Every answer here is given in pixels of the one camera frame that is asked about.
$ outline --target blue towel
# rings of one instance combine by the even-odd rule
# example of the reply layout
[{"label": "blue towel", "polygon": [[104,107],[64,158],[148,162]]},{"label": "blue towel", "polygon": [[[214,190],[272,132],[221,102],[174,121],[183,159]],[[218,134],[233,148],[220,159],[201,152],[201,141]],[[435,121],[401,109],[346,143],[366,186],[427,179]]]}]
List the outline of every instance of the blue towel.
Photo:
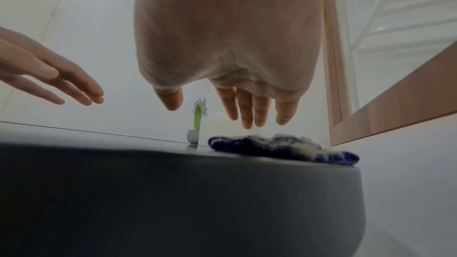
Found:
[{"label": "blue towel", "polygon": [[350,152],[323,149],[308,138],[277,134],[272,138],[259,136],[212,137],[209,146],[219,152],[248,156],[291,159],[332,165],[353,166],[359,157]]}]

